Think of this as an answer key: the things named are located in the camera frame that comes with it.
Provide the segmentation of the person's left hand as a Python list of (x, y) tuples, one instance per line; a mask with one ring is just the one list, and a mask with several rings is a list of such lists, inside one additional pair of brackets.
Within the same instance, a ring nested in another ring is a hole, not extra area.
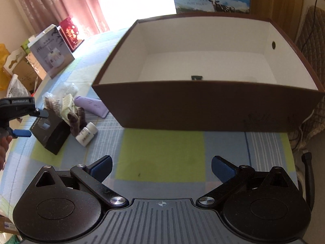
[(0, 142), (0, 168), (3, 170), (5, 164), (6, 153), (9, 149), (9, 145), (12, 141), (12, 136), (2, 137)]

